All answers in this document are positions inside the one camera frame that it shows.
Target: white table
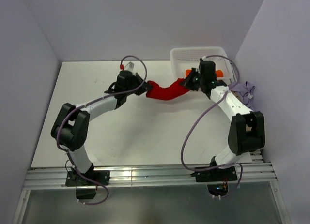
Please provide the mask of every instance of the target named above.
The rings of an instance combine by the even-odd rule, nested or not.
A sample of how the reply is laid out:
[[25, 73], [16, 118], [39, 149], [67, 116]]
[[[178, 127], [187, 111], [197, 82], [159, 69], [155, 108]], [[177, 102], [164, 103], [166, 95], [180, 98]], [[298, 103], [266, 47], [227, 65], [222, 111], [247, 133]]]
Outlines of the white table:
[[[175, 79], [170, 61], [146, 61], [148, 80], [169, 86]], [[135, 62], [135, 70], [144, 70]], [[119, 62], [64, 62], [42, 128], [32, 167], [63, 167], [67, 156], [56, 147], [50, 130], [61, 106], [90, 101], [116, 80]], [[189, 92], [172, 101], [131, 95], [117, 110], [94, 119], [89, 126], [86, 151], [95, 166], [181, 164], [184, 138], [210, 105], [202, 92]], [[227, 146], [229, 120], [219, 107], [197, 125], [186, 150], [187, 164], [209, 163]], [[250, 155], [241, 162], [250, 163]]]

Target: red cloth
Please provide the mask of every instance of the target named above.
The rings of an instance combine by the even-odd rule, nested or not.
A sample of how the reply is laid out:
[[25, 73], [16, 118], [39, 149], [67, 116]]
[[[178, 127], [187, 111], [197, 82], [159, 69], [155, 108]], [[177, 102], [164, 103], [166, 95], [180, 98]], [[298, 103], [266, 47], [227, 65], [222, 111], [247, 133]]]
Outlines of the red cloth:
[[156, 82], [150, 80], [148, 83], [151, 84], [153, 88], [146, 93], [146, 97], [168, 101], [182, 96], [189, 91], [189, 89], [180, 85], [183, 80], [184, 79], [179, 78], [167, 88], [160, 87]]

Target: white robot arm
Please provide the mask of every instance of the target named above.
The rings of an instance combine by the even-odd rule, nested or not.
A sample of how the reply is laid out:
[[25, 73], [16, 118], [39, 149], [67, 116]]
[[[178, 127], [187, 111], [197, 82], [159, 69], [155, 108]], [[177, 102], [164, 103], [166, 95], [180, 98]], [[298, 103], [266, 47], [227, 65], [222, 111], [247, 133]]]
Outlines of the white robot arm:
[[261, 149], [265, 145], [264, 116], [261, 112], [254, 112], [243, 105], [224, 81], [217, 81], [215, 64], [212, 61], [201, 59], [198, 68], [192, 68], [181, 85], [190, 90], [202, 90], [207, 97], [219, 102], [218, 106], [231, 121], [228, 135], [228, 146], [214, 157], [216, 165], [237, 162], [244, 154]]
[[69, 159], [74, 162], [74, 166], [83, 175], [87, 175], [87, 177], [93, 177], [94, 169], [84, 146], [89, 122], [108, 111], [122, 106], [129, 95], [135, 94], [139, 96], [153, 88], [152, 85], [147, 82], [142, 84], [143, 79], [138, 73], [133, 72], [133, 67], [134, 64], [130, 62], [126, 65], [124, 70], [119, 72], [116, 82], [112, 83], [103, 95], [103, 97], [107, 98], [101, 99], [100, 101], [88, 106], [84, 104], [64, 104], [52, 127], [51, 136], [57, 139], [60, 126], [69, 113], [77, 107], [84, 106], [84, 108], [78, 109], [74, 112], [62, 127], [59, 133], [59, 142], [62, 149], [67, 152]]

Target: white enclosure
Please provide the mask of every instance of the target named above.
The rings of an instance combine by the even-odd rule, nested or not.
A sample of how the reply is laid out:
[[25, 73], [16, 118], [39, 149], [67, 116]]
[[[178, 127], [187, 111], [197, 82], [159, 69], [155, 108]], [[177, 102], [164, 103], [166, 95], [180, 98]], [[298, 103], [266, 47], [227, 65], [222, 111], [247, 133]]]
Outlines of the white enclosure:
[[293, 223], [309, 223], [309, 1], [0, 0], [0, 222], [12, 222], [60, 62], [220, 46], [256, 85], [265, 156]]

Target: purple cable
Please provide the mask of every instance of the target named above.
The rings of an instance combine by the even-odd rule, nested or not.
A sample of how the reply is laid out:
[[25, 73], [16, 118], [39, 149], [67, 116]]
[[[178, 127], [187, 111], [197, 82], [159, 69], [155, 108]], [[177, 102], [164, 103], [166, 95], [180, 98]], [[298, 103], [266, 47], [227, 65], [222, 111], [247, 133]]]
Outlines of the purple cable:
[[[210, 58], [210, 57], [220, 57], [220, 58], [224, 58], [226, 60], [228, 60], [232, 67], [233, 67], [233, 70], [234, 72], [236, 73], [236, 77], [237, 77], [237, 81], [235, 83], [231, 83], [228, 88], [229, 90], [231, 90], [233, 87], [235, 87], [239, 81], [240, 81], [240, 73], [239, 73], [239, 69], [237, 67], [237, 65], [228, 57], [226, 56], [221, 56], [221, 55], [210, 55], [210, 56], [206, 56], [206, 58]], [[216, 168], [220, 168], [220, 167], [229, 167], [229, 166], [233, 166], [235, 164], [239, 165], [241, 170], [240, 170], [240, 176], [239, 176], [239, 180], [236, 184], [236, 186], [234, 187], [234, 189], [232, 191], [230, 191], [229, 193], [227, 193], [225, 196], [223, 197], [227, 197], [229, 196], [230, 194], [232, 194], [237, 188], [238, 186], [240, 185], [240, 182], [241, 182], [241, 178], [242, 178], [242, 174], [243, 174], [243, 166], [240, 164], [240, 163], [231, 163], [231, 164], [222, 164], [222, 165], [217, 165], [217, 166], [213, 166], [213, 167], [209, 167], [209, 168], [204, 168], [204, 169], [195, 169], [195, 168], [190, 168], [188, 167], [185, 162], [184, 162], [184, 149], [185, 149], [185, 146], [186, 146], [186, 143], [190, 137], [190, 135], [192, 134], [193, 130], [195, 129], [195, 127], [197, 126], [197, 124], [200, 122], [200, 120], [204, 117], [204, 115], [206, 115], [210, 110], [212, 110], [214, 107], [216, 107], [218, 104], [220, 104], [227, 96], [227, 93], [228, 91], [226, 91], [224, 93], [224, 96], [218, 101], [216, 102], [215, 104], [213, 104], [212, 106], [210, 106], [206, 111], [204, 111], [199, 117], [198, 119], [195, 121], [195, 123], [193, 124], [193, 126], [190, 128], [188, 134], [186, 135], [185, 137], [185, 140], [183, 142], [183, 145], [182, 145], [182, 148], [181, 148], [181, 162], [182, 162], [182, 165], [187, 169], [187, 170], [190, 170], [190, 171], [194, 171], [194, 172], [205, 172], [205, 171], [209, 171], [209, 170], [212, 170], [212, 169], [216, 169]]]
[[62, 121], [62, 123], [61, 123], [61, 125], [60, 125], [60, 127], [59, 127], [59, 130], [58, 130], [58, 132], [57, 132], [57, 136], [56, 136], [56, 145], [57, 145], [58, 149], [63, 150], [63, 151], [65, 151], [65, 152], [67, 153], [67, 156], [68, 156], [68, 158], [69, 158], [69, 160], [70, 160], [70, 162], [71, 162], [71, 164], [72, 164], [72, 167], [74, 167], [74, 169], [75, 169], [75, 171], [78, 173], [78, 175], [79, 175], [80, 177], [82, 177], [84, 180], [88, 181], [88, 182], [91, 182], [91, 183], [94, 183], [94, 184], [96, 184], [96, 185], [98, 185], [98, 186], [101, 186], [102, 188], [104, 188], [104, 189], [107, 191], [106, 197], [105, 197], [103, 200], [101, 200], [101, 201], [98, 201], [98, 202], [81, 202], [81, 201], [79, 201], [79, 202], [81, 202], [81, 203], [83, 203], [83, 204], [85, 204], [85, 205], [98, 205], [98, 204], [101, 204], [101, 203], [105, 202], [105, 201], [107, 200], [107, 198], [109, 197], [109, 190], [108, 190], [108, 188], [107, 188], [106, 186], [104, 186], [103, 184], [101, 184], [101, 183], [99, 183], [99, 182], [97, 182], [97, 181], [94, 181], [94, 180], [92, 180], [92, 179], [87, 178], [86, 176], [84, 176], [84, 175], [80, 172], [80, 170], [79, 170], [79, 169], [76, 167], [76, 165], [74, 164], [74, 161], [73, 161], [72, 157], [71, 157], [70, 154], [69, 154], [69, 150], [68, 150], [68, 149], [64, 149], [64, 148], [62, 148], [62, 147], [60, 146], [60, 133], [61, 133], [61, 130], [63, 129], [64, 125], [65, 125], [65, 124], [68, 122], [68, 120], [70, 119], [71, 115], [73, 115], [73, 114], [74, 114], [75, 112], [77, 112], [78, 110], [80, 110], [80, 109], [82, 109], [82, 108], [85, 108], [85, 107], [88, 107], [88, 106], [90, 106], [90, 105], [92, 105], [92, 104], [94, 104], [94, 103], [96, 103], [96, 102], [99, 102], [99, 101], [101, 101], [101, 100], [103, 100], [103, 99], [106, 99], [106, 98], [108, 98], [108, 97], [111, 97], [111, 96], [116, 96], [116, 95], [121, 95], [121, 94], [126, 94], [126, 93], [134, 92], [134, 91], [138, 90], [138, 89], [144, 84], [144, 82], [146, 81], [146, 77], [147, 77], [147, 68], [146, 68], [144, 62], [143, 62], [140, 58], [138, 58], [138, 57], [136, 57], [136, 56], [128, 55], [128, 56], [125, 56], [125, 57], [122, 58], [122, 60], [121, 60], [121, 65], [123, 64], [124, 59], [126, 59], [126, 58], [128, 58], [128, 57], [132, 57], [132, 58], [135, 58], [136, 60], [140, 61], [140, 62], [142, 63], [142, 65], [143, 65], [143, 67], [144, 67], [144, 70], [145, 70], [145, 77], [144, 77], [143, 81], [141, 82], [141, 84], [140, 84], [138, 87], [136, 87], [136, 88], [134, 88], [134, 89], [132, 89], [132, 90], [128, 90], [128, 91], [124, 91], [124, 92], [116, 92], [116, 93], [113, 93], [113, 94], [108, 94], [108, 95], [106, 95], [106, 96], [104, 96], [104, 97], [99, 97], [99, 98], [97, 98], [97, 99], [95, 99], [95, 100], [93, 100], [93, 101], [90, 101], [90, 102], [86, 103], [85, 105], [81, 105], [81, 106], [79, 106], [79, 107], [76, 107], [74, 110], [72, 110], [72, 111], [65, 117], [65, 119]]

